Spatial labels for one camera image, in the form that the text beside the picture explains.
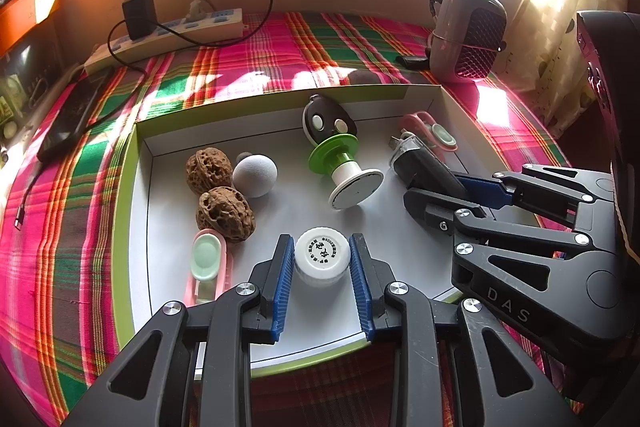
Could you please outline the pink clip with white button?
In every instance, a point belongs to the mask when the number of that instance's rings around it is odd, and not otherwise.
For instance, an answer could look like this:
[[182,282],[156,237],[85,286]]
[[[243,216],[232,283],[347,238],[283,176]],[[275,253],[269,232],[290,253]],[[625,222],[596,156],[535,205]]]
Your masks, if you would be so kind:
[[440,159],[445,152],[454,153],[458,149],[454,136],[425,110],[402,116],[400,127],[416,135]]

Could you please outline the green white spool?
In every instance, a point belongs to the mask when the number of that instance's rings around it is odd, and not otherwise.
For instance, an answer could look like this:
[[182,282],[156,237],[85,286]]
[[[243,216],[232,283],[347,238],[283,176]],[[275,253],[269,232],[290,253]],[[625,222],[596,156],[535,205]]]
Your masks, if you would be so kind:
[[329,205],[335,210],[354,207],[370,197],[383,183],[380,169],[362,169],[356,161],[359,141],[356,135],[332,135],[314,147],[308,157],[308,168],[329,176],[335,187]]

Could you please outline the white round jar lid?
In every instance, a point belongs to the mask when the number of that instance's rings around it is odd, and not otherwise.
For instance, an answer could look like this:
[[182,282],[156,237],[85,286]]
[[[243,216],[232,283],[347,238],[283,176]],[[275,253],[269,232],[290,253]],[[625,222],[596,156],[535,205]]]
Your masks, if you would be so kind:
[[318,227],[304,232],[295,243],[295,269],[304,283],[325,288],[347,271],[350,249],[339,231]]

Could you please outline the pink green contact lens case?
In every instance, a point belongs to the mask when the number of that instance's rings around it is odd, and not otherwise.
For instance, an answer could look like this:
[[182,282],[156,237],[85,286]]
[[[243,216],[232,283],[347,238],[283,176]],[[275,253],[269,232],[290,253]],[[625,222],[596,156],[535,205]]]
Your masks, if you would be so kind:
[[192,244],[184,304],[190,308],[218,299],[231,287],[232,269],[224,236],[213,229],[199,231]]

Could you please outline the black device with white buttons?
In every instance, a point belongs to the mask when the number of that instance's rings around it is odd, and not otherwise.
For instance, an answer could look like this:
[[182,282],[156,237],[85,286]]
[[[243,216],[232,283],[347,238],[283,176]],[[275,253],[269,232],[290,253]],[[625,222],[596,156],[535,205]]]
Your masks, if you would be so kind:
[[327,96],[311,95],[302,114],[303,132],[312,146],[333,135],[357,134],[357,126],[343,106]]

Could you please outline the white round ball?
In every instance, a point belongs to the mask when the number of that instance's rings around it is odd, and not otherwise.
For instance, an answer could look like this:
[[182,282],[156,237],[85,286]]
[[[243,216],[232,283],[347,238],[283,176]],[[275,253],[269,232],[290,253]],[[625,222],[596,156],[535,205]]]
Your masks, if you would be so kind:
[[241,153],[232,172],[232,185],[246,198],[268,194],[278,179],[276,163],[268,156]]

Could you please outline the brown walnut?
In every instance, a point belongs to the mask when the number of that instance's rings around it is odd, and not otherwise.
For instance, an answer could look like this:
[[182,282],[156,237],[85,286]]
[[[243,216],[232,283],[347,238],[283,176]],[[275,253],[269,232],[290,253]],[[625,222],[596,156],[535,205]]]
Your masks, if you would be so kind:
[[212,229],[230,243],[246,241],[255,231],[255,213],[235,188],[218,186],[198,200],[195,220],[200,230]]
[[232,165],[229,157],[217,147],[197,150],[186,162],[186,184],[201,195],[218,186],[230,186]]

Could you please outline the plaid pink green blanket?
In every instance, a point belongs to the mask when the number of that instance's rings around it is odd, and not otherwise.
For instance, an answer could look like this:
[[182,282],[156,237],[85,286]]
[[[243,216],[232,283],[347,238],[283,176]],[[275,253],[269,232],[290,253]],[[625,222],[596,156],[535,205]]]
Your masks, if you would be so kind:
[[[180,109],[276,91],[364,83],[436,83],[392,65],[418,54],[426,28],[379,17],[272,14],[258,34],[221,51],[152,58],[151,79],[118,117],[90,131],[50,165],[30,193],[21,231],[13,220],[35,172],[39,143],[21,161],[1,228],[1,360],[46,426],[59,426],[117,355],[112,310],[112,224],[116,185],[134,123]],[[476,93],[447,90],[480,117]],[[503,162],[568,166],[547,129],[491,76],[483,95],[506,96],[478,129]],[[292,374],[252,382],[254,426],[388,426],[390,349],[364,348]]]

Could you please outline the small grey space heater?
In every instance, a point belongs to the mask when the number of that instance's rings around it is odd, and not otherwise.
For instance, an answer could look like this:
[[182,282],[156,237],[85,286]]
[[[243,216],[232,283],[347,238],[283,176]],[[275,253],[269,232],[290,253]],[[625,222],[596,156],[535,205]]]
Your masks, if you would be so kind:
[[505,47],[506,10],[499,0],[430,0],[435,28],[426,49],[441,83],[469,83],[488,76]]

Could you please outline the green white cardboard box tray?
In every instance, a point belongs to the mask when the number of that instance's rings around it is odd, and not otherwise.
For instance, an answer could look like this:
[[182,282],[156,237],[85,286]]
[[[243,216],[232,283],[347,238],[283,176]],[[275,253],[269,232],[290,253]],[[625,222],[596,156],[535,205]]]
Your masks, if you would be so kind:
[[355,119],[357,159],[384,171],[382,186],[356,207],[330,207],[329,179],[309,171],[311,146],[302,129],[308,91],[237,98],[183,109],[134,125],[120,174],[112,230],[112,303],[116,338],[128,343],[152,314],[186,290],[191,245],[198,228],[198,200],[186,186],[184,165],[200,148],[213,145],[228,156],[248,152],[277,165],[273,189],[253,202],[256,230],[231,247],[233,283],[245,282],[257,262],[269,259],[283,234],[314,227],[359,232],[375,258],[390,264],[399,280],[431,298],[456,295],[450,282],[447,236],[422,229],[402,203],[404,186],[390,170],[390,138],[401,117],[425,110],[457,139],[446,164],[491,176],[506,169],[476,122],[442,87],[378,84],[326,89]]

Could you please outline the cream spotted curtain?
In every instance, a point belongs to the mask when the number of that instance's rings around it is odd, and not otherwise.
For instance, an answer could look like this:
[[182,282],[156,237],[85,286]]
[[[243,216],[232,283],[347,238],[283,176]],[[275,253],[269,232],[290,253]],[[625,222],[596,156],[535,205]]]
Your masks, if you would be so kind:
[[628,0],[522,0],[506,32],[500,78],[559,138],[596,101],[577,40],[577,13],[623,12]]

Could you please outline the black smartphone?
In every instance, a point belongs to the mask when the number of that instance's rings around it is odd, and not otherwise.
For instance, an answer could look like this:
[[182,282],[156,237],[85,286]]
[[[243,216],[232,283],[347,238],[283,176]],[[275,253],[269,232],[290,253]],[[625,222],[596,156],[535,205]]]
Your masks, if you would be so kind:
[[76,146],[113,72],[110,66],[75,83],[40,145],[40,164],[49,165]]

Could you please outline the white power strip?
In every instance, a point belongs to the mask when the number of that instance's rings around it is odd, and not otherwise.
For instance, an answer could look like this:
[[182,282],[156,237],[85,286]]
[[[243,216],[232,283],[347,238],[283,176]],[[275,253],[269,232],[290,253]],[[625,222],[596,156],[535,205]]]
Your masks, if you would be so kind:
[[[122,61],[134,63],[154,55],[182,49],[189,44],[186,39],[201,43],[217,43],[241,38],[245,28],[241,9],[206,13],[200,20],[172,20],[165,23],[165,26],[169,31],[157,27],[151,35],[137,40],[131,40],[128,36],[112,40],[110,48]],[[85,61],[84,66],[88,74],[118,64],[108,49],[107,44],[102,44]]]

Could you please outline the black charger adapter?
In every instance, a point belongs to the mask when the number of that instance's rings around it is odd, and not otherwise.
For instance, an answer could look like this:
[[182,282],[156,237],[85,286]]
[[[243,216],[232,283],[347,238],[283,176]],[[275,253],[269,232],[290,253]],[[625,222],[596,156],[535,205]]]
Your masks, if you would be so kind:
[[122,15],[132,41],[151,35],[156,28],[154,0],[125,0],[122,2]]

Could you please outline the orange planter box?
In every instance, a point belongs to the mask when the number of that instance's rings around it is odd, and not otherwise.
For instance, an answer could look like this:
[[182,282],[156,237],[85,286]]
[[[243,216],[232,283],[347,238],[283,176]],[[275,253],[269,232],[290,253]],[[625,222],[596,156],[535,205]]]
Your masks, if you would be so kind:
[[0,53],[6,54],[58,8],[58,0],[12,0],[1,9]]

